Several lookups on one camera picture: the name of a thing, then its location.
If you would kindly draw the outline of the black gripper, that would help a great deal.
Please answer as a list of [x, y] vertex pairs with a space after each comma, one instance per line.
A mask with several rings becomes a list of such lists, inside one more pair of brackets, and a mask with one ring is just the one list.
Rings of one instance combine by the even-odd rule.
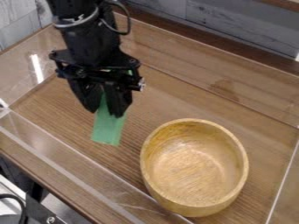
[[121, 31], [115, 20], [59, 20], [55, 28], [67, 46], [50, 54], [58, 76], [69, 81], [89, 112], [98, 111], [105, 90], [109, 113], [122, 117], [133, 104], [133, 91], [145, 88], [141, 62], [121, 49], [121, 36], [131, 32], [131, 24]]

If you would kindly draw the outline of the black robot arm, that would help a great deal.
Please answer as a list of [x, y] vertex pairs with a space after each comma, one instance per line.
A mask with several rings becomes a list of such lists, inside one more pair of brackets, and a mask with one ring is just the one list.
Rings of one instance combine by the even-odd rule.
[[105, 102], [107, 112], [121, 117], [133, 93], [145, 87], [142, 63], [121, 49], [121, 37], [131, 31], [118, 29], [114, 9], [127, 7], [118, 0], [47, 0], [47, 4], [67, 46], [50, 53], [57, 74], [87, 111], [97, 112]]

